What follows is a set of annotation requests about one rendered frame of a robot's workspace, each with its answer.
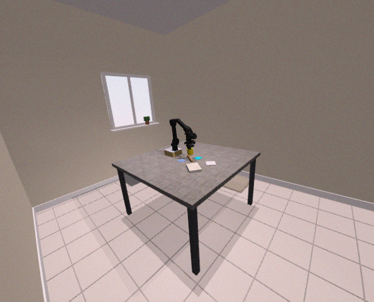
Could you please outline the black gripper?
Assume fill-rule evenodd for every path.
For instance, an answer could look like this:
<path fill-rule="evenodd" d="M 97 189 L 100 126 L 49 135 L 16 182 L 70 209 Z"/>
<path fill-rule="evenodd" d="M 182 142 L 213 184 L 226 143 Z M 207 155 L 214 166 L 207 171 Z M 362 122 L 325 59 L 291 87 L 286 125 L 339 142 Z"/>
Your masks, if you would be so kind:
<path fill-rule="evenodd" d="M 184 142 L 184 144 L 186 144 L 186 147 L 190 150 L 191 149 L 191 147 L 194 147 L 194 145 L 193 144 L 191 144 L 191 138 L 190 139 L 185 139 L 186 140 L 186 142 Z"/>

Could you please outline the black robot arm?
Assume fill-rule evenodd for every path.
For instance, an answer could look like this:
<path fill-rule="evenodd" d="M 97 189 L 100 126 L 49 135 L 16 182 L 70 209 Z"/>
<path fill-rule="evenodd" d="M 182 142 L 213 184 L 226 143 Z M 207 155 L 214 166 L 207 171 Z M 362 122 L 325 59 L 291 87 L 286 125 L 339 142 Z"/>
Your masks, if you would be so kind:
<path fill-rule="evenodd" d="M 191 127 L 185 125 L 179 118 L 177 119 L 171 119 L 170 125 L 172 127 L 172 134 L 173 134 L 173 140 L 171 143 L 172 150 L 176 151 L 178 150 L 178 144 L 179 139 L 177 138 L 177 132 L 176 132 L 176 124 L 178 123 L 183 129 L 184 129 L 184 135 L 186 135 L 186 139 L 196 139 L 197 135 L 192 131 Z"/>

